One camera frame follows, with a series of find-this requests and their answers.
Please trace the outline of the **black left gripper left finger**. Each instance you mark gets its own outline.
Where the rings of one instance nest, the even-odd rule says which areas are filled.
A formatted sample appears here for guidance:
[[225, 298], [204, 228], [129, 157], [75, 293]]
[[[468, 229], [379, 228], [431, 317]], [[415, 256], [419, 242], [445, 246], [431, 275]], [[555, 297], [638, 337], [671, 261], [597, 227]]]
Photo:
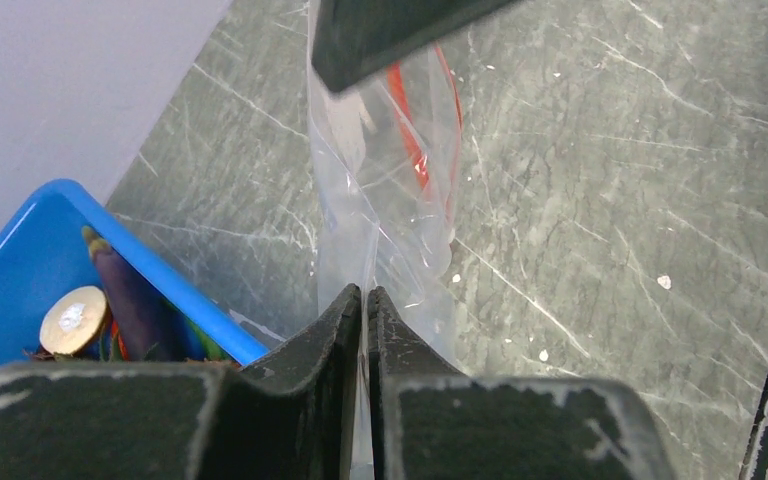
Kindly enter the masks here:
[[0, 479], [344, 479], [361, 293], [254, 363], [0, 367]]

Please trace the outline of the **clear zip top bag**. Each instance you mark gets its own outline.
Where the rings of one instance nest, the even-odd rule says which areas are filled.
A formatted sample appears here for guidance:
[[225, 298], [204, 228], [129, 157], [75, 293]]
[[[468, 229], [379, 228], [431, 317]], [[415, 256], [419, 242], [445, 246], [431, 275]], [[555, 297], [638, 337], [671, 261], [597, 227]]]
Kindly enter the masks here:
[[455, 358], [451, 264], [463, 121], [438, 44], [341, 93], [307, 74], [308, 133], [324, 223], [318, 304], [383, 287], [405, 323]]

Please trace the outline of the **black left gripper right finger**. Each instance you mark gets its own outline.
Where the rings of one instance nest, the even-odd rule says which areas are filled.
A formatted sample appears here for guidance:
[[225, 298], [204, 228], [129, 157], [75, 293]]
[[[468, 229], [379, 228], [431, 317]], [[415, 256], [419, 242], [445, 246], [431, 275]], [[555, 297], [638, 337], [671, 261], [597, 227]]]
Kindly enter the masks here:
[[650, 409], [606, 378], [468, 376], [368, 296], [378, 479], [671, 479]]

